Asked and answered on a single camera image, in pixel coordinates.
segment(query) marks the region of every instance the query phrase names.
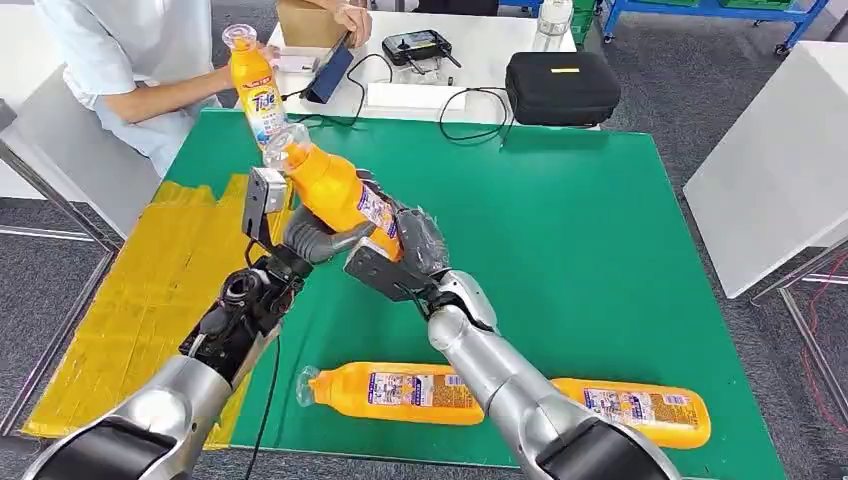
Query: cardboard box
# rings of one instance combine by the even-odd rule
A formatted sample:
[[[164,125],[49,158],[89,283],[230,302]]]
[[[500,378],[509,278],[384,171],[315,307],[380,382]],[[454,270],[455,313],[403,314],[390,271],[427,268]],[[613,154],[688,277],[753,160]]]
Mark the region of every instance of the cardboard box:
[[[277,16],[287,47],[331,48],[346,31],[331,12],[306,0],[277,0]]]

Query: bottle cap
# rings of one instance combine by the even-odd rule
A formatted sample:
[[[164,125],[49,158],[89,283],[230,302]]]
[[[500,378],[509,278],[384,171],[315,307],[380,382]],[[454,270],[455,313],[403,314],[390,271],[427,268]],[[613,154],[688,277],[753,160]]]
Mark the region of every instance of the bottle cap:
[[[315,390],[313,389],[313,383],[318,378],[318,375],[321,372],[313,367],[308,366],[300,372],[300,375],[297,376],[297,403],[301,407],[308,407],[315,403]]]
[[[221,38],[231,50],[249,50],[256,46],[256,30],[244,23],[225,28]]]
[[[309,130],[300,123],[288,123],[265,145],[262,163],[268,168],[291,173],[306,161],[312,148]]]

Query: black case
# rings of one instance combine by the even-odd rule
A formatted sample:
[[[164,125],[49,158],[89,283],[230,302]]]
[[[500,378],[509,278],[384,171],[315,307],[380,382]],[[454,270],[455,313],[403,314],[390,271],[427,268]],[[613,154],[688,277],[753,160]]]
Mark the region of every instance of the black case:
[[[506,67],[506,90],[515,119],[525,125],[597,125],[621,98],[607,63],[588,52],[516,53]]]

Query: robotic arm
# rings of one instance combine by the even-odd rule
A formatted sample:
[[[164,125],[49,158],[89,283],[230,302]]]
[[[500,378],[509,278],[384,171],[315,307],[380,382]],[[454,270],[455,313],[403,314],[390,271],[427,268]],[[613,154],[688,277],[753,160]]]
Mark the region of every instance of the robotic arm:
[[[351,251],[345,271],[390,299],[416,302],[430,344],[471,390],[530,479],[681,478],[650,440],[563,395],[500,335],[480,285],[449,268],[429,216],[401,206],[396,219],[405,251],[401,264],[385,260],[366,238]]]
[[[141,389],[112,411],[50,446],[24,480],[172,480],[191,476],[218,415],[262,351],[312,266],[271,242],[267,213],[285,207],[286,184],[253,169],[243,230],[270,255],[233,272],[203,318]]]
[[[497,425],[533,480],[679,480],[662,451],[556,390],[497,329],[494,310],[467,273],[452,270],[441,234],[420,210],[397,215],[406,255],[394,264],[359,226],[335,235],[301,226],[308,244],[274,245],[266,214],[285,208],[286,184],[253,169],[243,230],[269,255],[231,274],[171,358],[141,389],[88,426],[57,441],[25,480],[188,479],[218,415],[267,345],[321,255],[349,248],[345,271],[387,297],[413,300],[442,352]]]

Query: robot forearm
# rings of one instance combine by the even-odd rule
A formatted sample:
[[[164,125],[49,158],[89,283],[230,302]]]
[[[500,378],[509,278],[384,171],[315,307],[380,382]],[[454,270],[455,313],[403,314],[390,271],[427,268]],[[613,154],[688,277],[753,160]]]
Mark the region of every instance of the robot forearm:
[[[662,451],[560,393],[497,330],[474,279],[455,270],[430,295],[430,344],[466,383],[531,479],[677,480]]]
[[[221,294],[141,389],[53,444],[24,474],[35,479],[190,477],[232,393],[279,334],[312,267],[279,247],[224,282]]]

